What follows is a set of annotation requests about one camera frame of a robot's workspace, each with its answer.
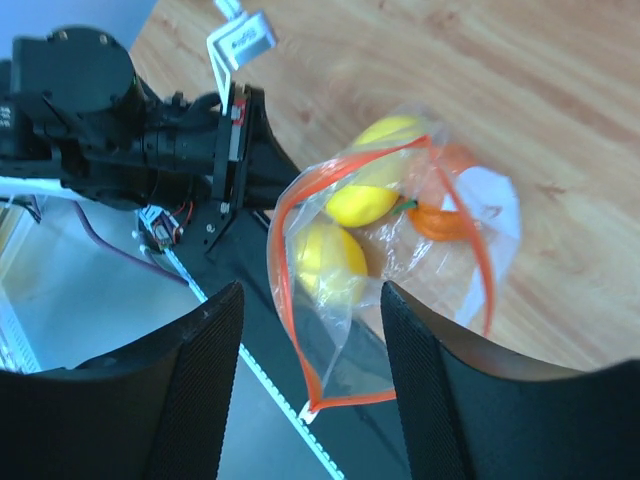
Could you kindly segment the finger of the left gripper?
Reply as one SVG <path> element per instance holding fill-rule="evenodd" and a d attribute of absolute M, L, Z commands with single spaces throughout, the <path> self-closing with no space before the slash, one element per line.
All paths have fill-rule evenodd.
<path fill-rule="evenodd" d="M 300 173 L 273 134 L 265 92 L 256 87 L 234 87 L 229 94 L 218 122 L 213 160 L 211 195 L 204 206 L 207 256 L 237 211 L 274 209 Z"/>

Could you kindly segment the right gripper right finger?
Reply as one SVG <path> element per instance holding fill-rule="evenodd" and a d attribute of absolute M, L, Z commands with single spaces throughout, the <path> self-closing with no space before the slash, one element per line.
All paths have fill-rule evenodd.
<path fill-rule="evenodd" d="M 639 363 L 582 372 L 500 346 L 394 282 L 381 314 L 415 479 L 635 479 Z"/>

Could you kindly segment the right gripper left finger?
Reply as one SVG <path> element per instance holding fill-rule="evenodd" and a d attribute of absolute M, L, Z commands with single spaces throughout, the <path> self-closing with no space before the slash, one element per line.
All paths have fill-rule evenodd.
<path fill-rule="evenodd" d="M 244 321 L 233 282 L 72 369 L 1 375 L 5 479 L 213 479 Z"/>

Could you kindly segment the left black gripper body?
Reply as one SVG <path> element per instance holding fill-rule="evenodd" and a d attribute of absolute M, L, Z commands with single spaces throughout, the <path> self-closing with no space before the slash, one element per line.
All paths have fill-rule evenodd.
<path fill-rule="evenodd" d="M 1 173 L 55 180 L 116 209 L 227 202 L 230 123 L 219 93 L 155 94 L 93 27 L 17 36 L 1 64 Z"/>

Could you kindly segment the fake yellow mango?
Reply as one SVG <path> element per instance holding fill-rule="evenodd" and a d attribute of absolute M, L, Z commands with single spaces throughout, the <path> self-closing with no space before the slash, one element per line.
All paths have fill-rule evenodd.
<path fill-rule="evenodd" d="M 423 116 L 384 117 L 365 129 L 352 143 L 364 149 L 384 149 L 410 143 L 426 135 L 431 121 Z M 385 155 L 355 172 L 353 180 L 336 190 L 325 212 L 347 228 L 369 225 L 386 215 L 398 200 L 398 187 L 408 169 L 406 149 Z"/>

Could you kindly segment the fake yellow lemon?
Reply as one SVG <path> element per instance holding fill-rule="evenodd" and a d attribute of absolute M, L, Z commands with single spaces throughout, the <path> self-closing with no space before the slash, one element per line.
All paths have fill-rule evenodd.
<path fill-rule="evenodd" d="M 295 235 L 293 246 L 296 276 L 318 305 L 351 307 L 360 302 L 368 266 L 362 247 L 347 230 L 312 223 Z"/>

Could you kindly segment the orange zip top bag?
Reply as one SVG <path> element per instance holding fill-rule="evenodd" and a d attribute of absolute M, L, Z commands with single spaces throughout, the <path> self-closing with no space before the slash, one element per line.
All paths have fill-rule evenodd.
<path fill-rule="evenodd" d="M 310 400 L 319 412 L 361 406 L 395 396 L 381 315 L 381 291 L 394 282 L 436 312 L 461 326 L 491 328 L 499 288 L 521 241 L 520 200 L 512 180 L 482 163 L 436 114 L 421 105 L 402 105 L 387 115 L 419 115 L 431 129 L 401 146 L 367 150 L 352 143 L 332 158 L 299 174 L 280 195 L 268 231 L 266 261 L 276 312 L 302 368 Z M 451 181 L 440 166 L 435 147 L 460 144 L 477 165 Z M 399 197 L 379 220 L 347 228 L 335 222 L 325 206 L 355 172 L 377 159 L 406 149 L 408 169 Z M 477 223 L 475 240 L 437 242 L 411 226 L 406 214 L 394 216 L 401 197 L 418 195 L 417 174 L 432 164 L 450 200 Z M 351 307 L 323 307 L 306 292 L 295 273 L 293 240 L 312 223 L 336 224 L 362 247 L 368 278 L 364 294 Z"/>

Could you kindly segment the fake orange tangerine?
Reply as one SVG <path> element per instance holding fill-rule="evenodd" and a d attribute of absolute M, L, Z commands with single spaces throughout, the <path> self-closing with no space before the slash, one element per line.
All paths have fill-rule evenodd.
<path fill-rule="evenodd" d="M 477 165 L 471 151 L 460 144 L 435 147 L 434 153 L 451 181 Z M 417 197 L 401 197 L 392 210 L 394 216 L 406 214 L 417 233 L 437 242 L 471 241 L 479 236 L 477 223 L 469 215 L 462 214 L 456 204 L 444 205 L 450 195 L 432 164 L 427 165 L 426 174 L 417 174 L 417 180 Z"/>

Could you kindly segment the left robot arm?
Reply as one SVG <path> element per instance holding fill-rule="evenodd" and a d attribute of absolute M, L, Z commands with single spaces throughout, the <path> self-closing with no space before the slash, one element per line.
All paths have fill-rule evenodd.
<path fill-rule="evenodd" d="M 259 88 L 161 98 L 127 49 L 89 26 L 18 36 L 1 64 L 4 195 L 185 209 L 172 238 L 186 261 L 209 255 L 238 217 L 273 209 L 297 175 Z"/>

